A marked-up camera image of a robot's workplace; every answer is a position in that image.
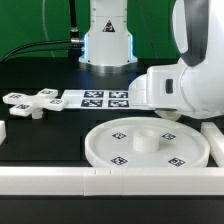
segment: white puzzle piece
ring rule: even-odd
[[[27,117],[32,114],[33,119],[42,118],[42,109],[61,111],[67,105],[66,100],[55,99],[58,91],[54,89],[43,89],[34,96],[20,93],[9,93],[3,97],[6,104],[15,105],[10,109],[10,114]]]

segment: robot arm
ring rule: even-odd
[[[186,24],[177,20],[177,27],[186,27],[187,50],[180,49],[183,42],[174,28],[181,59],[175,65],[151,67],[136,79],[129,87],[131,105],[199,119],[224,114],[223,10],[222,0],[176,1],[173,15],[185,13]]]

